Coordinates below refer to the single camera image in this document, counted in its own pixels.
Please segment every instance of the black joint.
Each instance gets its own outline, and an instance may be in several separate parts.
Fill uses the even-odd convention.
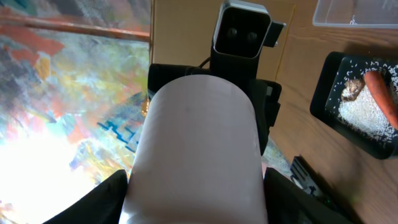
[[[286,24],[283,22],[272,22],[272,24],[269,26],[269,30],[264,41],[264,46],[275,47],[279,35],[284,27],[286,27]]]

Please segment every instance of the brown food item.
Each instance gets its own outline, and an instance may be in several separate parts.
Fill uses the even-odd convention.
[[[366,72],[365,83],[388,122],[390,122],[393,128],[398,129],[398,109],[387,90],[381,74],[374,71]]]
[[[365,86],[365,82],[362,79],[348,80],[345,86],[346,88],[341,93],[341,99],[343,102],[354,101]]]

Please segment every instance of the paint-splattered surface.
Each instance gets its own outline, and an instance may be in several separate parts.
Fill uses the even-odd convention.
[[[131,170],[148,49],[0,26],[0,223],[42,223]]]
[[[150,31],[150,0],[0,0],[0,18],[6,15],[148,35]]]

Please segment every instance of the brown tabletop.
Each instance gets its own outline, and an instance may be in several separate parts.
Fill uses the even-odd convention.
[[[286,1],[296,9],[277,73],[283,90],[271,136],[290,162],[303,156],[349,200],[363,223],[397,223],[398,160],[374,159],[314,118],[309,109],[330,52],[396,57],[398,30],[315,27],[316,0]]]

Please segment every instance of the camera lens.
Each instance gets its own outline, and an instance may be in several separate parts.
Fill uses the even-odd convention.
[[[230,39],[235,38],[238,31],[235,28],[229,28],[226,36]]]
[[[255,32],[250,32],[248,34],[248,42],[254,43],[257,40],[257,34]]]

